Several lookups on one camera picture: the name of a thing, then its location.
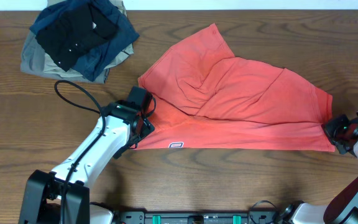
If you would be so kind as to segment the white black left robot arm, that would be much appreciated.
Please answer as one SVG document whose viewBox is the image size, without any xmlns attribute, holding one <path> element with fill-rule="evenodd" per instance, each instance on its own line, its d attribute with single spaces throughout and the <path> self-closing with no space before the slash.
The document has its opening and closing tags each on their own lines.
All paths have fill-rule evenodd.
<svg viewBox="0 0 358 224">
<path fill-rule="evenodd" d="M 27 179 L 19 223 L 114 223 L 114 212 L 90 202 L 90 189 L 111 159 L 149 135 L 150 100 L 124 100 L 100 108 L 89 136 L 50 172 Z"/>
</svg>

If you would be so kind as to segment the red orange t-shirt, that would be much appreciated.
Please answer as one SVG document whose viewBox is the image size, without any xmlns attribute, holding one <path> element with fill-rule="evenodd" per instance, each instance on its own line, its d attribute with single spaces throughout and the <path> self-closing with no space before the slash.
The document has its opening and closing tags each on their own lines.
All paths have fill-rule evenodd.
<svg viewBox="0 0 358 224">
<path fill-rule="evenodd" d="M 333 98 L 297 73 L 236 57 L 216 25 L 171 46 L 139 79 L 155 97 L 140 149 L 333 152 Z"/>
</svg>

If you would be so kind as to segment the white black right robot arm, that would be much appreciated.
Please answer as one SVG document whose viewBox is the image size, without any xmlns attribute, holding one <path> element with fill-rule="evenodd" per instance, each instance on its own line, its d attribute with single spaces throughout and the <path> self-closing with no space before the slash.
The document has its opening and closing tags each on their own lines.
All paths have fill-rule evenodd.
<svg viewBox="0 0 358 224">
<path fill-rule="evenodd" d="M 323 130 L 341 154 L 348 152 L 358 160 L 358 114 L 352 120 L 345 115 L 332 119 Z M 358 223 L 358 176 L 329 205 L 289 205 L 277 223 Z"/>
</svg>

